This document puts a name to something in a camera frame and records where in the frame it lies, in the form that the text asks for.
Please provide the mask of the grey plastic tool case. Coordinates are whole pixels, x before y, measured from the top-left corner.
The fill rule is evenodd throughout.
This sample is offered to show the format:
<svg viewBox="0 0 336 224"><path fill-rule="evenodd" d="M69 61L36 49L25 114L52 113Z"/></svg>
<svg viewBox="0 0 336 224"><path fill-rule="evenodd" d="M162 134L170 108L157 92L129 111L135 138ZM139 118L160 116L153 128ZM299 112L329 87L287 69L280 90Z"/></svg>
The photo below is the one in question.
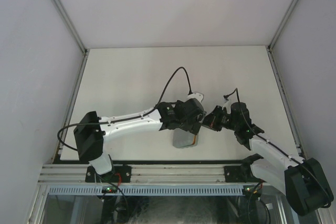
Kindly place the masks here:
<svg viewBox="0 0 336 224"><path fill-rule="evenodd" d="M176 129L176 130L174 130L174 133L173 133L172 145L175 148L194 147L198 144L198 135L197 135L197 140L196 140L195 145L192 145L193 138L194 138L193 134L191 134L189 132L185 132L181 129Z"/></svg>

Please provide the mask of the orange handled pliers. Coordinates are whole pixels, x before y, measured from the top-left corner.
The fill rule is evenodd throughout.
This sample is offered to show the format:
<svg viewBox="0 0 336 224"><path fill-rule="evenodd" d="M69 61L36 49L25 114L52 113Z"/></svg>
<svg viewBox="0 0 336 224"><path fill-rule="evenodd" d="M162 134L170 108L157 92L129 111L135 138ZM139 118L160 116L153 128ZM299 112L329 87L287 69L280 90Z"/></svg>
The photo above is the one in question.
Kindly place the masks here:
<svg viewBox="0 0 336 224"><path fill-rule="evenodd" d="M194 138L193 138L193 143L192 143L192 145L195 145L195 143L196 143L196 140L197 140L197 135L194 135Z"/></svg>

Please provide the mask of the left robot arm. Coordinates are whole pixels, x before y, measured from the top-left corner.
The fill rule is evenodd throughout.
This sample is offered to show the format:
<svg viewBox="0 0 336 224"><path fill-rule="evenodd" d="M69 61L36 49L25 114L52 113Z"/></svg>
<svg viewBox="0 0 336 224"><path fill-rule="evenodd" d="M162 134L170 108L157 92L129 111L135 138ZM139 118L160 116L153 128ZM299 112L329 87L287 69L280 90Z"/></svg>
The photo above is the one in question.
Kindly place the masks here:
<svg viewBox="0 0 336 224"><path fill-rule="evenodd" d="M191 93L186 101L160 102L148 110L124 115L99 117L96 111L88 112L73 131L79 161L90 164L103 182L113 180L115 169L105 143L124 135L146 131L180 129L197 135L206 112L202 106L204 96Z"/></svg>

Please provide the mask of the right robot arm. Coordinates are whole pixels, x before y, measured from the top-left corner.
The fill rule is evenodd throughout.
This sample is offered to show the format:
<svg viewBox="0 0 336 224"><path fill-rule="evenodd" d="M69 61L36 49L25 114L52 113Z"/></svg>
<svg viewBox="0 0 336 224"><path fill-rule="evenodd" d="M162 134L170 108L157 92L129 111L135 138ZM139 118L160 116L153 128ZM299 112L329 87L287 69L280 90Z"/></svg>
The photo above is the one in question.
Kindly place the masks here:
<svg viewBox="0 0 336 224"><path fill-rule="evenodd" d="M264 130L252 123L245 103L235 102L229 110L216 106L203 125L218 132L232 130L239 144L257 156L256 161L241 168L242 178L249 182L258 178L271 184L285 195L298 215L331 206L334 195L321 164L314 158L288 154L272 143Z"/></svg>

